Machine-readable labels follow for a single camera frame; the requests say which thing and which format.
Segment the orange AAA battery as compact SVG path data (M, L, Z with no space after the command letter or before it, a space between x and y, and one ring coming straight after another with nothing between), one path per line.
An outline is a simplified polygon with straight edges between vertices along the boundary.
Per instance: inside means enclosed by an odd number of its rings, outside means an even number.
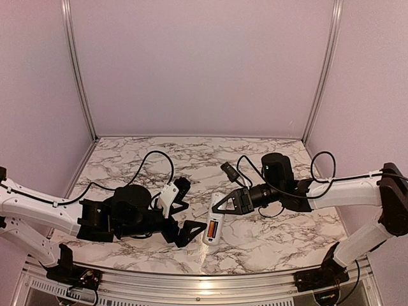
M213 222L211 222L210 225L208 226L207 237L213 238L214 226L215 226L215 225L214 225Z

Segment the white remote control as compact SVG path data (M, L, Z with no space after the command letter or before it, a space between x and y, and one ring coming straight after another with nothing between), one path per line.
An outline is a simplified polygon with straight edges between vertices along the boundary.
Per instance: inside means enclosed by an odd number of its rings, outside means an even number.
M208 208L208 214L207 214L207 228L205 230L205 233L203 234L202 241L204 244L209 245L209 246L215 246L218 245L221 239L221 234L222 234L222 226L224 224L224 214L216 214L211 211L211 204L212 200L210 202L210 206ZM210 225L211 222L218 222L218 228L217 228L217 235L216 238L209 238L207 237L208 233L208 226Z

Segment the dark blue AAA battery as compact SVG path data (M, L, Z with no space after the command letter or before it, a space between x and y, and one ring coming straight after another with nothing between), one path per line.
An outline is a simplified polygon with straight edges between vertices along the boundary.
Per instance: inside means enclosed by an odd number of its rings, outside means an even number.
M214 223L214 232L213 232L213 239L216 238L217 235L217 228L218 228L218 222L213 222Z

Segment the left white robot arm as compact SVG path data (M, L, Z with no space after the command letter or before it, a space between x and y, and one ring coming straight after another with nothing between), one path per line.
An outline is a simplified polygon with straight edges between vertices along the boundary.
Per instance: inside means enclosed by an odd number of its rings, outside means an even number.
M80 269L62 259L65 249L51 243L31 227L32 223L63 231L79 240L112 243L122 238L162 234L178 248L187 246L207 225L184 221L179 226L173 217L188 209L183 197L190 189L188 180L178 178L166 184L157 197L141 185L118 187L103 201L55 198L16 184L1 168L1 235L23 248L68 284L80 279Z

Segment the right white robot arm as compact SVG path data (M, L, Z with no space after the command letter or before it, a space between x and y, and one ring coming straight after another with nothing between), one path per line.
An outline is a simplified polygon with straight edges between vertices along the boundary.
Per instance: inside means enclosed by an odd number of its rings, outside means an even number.
M344 241L333 245L316 271L316 280L330 285L354 260L392 237L407 234L407 178L393 163L377 171L346 178L319 180L294 178L290 159L280 153L261 158L263 184L242 186L229 195L213 194L204 242L215 245L221 237L224 216L245 215L256 208L280 202L284 210L312 212L327 207L370 205L379 215Z

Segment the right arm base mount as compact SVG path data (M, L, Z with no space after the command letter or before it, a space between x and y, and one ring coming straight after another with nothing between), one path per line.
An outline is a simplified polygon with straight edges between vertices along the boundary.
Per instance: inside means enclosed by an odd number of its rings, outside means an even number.
M338 244L339 242L329 248L319 268L294 273L295 286L299 292L336 286L349 280L346 268L334 260Z

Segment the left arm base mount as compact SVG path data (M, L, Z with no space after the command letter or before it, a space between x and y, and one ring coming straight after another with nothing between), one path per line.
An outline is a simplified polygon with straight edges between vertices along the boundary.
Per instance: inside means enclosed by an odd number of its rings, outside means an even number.
M47 278L72 288L97 290L101 281L102 271L95 268L78 266L73 263L73 251L64 244L59 244L60 258L57 265L46 268Z

